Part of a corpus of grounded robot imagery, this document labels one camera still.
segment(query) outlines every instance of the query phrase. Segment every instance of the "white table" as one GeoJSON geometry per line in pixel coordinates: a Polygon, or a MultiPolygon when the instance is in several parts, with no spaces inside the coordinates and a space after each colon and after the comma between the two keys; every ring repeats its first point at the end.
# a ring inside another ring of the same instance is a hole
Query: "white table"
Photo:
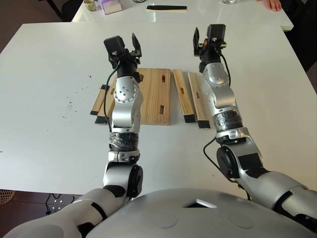
{"type": "MultiPolygon", "coordinates": [[[[198,26],[204,32],[208,25],[198,26]]],[[[0,188],[83,194],[100,187],[108,127],[94,124],[89,113],[112,70],[103,40],[120,35],[132,49],[134,32],[142,47],[140,67],[198,72],[192,46],[195,27],[22,25],[0,55],[0,188]]],[[[225,40],[232,88],[265,167],[316,189],[316,95],[284,33],[279,26],[230,24],[225,40]]],[[[174,80],[171,85],[172,125],[141,127],[143,193],[196,187],[244,197],[202,153],[215,130],[184,122],[174,80]]],[[[217,148],[215,143],[208,150],[214,159],[217,148]]]]}
{"type": "Polygon", "coordinates": [[[223,4],[221,0],[147,0],[134,3],[121,0],[123,11],[105,15],[100,6],[90,12],[82,4],[73,18],[78,21],[105,22],[183,22],[206,24],[264,24],[278,25],[290,31],[293,24],[283,10],[267,10],[263,1],[237,0],[235,4],[223,4]],[[187,11],[147,11],[148,5],[186,5],[187,11]]]}

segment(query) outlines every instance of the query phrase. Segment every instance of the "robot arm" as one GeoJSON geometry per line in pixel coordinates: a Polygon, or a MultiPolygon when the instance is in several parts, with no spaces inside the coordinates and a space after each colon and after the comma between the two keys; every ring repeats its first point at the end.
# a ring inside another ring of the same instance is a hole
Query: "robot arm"
{"type": "Polygon", "coordinates": [[[119,36],[104,41],[109,61],[118,70],[118,79],[103,188],[86,193],[57,213],[14,228],[5,238],[84,238],[130,198],[140,194],[143,170],[136,162],[140,157],[137,147],[143,96],[139,91],[140,75],[136,69],[141,48],[134,34],[132,41],[135,51],[130,53],[119,36]]]}
{"type": "Polygon", "coordinates": [[[317,227],[317,193],[279,172],[263,167],[262,156],[242,119],[230,88],[230,78],[220,61],[225,25],[210,25],[207,38],[199,44],[194,35],[194,54],[199,56],[203,91],[207,95],[216,141],[220,144],[217,161],[222,174],[234,179],[253,201],[285,215],[307,228],[317,227]]]}

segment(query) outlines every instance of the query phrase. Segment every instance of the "person's hand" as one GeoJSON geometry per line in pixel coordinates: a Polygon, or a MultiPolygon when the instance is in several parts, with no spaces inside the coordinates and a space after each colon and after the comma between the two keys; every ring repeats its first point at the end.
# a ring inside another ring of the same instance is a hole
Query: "person's hand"
{"type": "Polygon", "coordinates": [[[279,0],[264,0],[265,6],[269,10],[280,11],[282,9],[281,2],[279,0]]]}

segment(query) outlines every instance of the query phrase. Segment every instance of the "purple box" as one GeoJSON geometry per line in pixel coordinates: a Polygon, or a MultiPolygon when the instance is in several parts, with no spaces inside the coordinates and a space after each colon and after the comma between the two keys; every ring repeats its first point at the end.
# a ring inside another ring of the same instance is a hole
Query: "purple box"
{"type": "Polygon", "coordinates": [[[98,0],[98,2],[106,15],[122,10],[120,0],[98,0]]]}

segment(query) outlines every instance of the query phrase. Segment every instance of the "round marking on robot torso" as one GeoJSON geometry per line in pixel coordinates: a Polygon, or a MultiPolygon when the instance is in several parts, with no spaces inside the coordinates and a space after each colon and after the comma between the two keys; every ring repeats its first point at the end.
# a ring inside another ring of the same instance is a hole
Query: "round marking on robot torso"
{"type": "Polygon", "coordinates": [[[229,212],[227,217],[231,223],[244,229],[251,229],[254,225],[252,220],[245,214],[240,212],[229,212]]]}
{"type": "Polygon", "coordinates": [[[153,214],[155,224],[163,229],[171,228],[178,222],[178,216],[175,212],[169,210],[156,211],[153,214]]]}

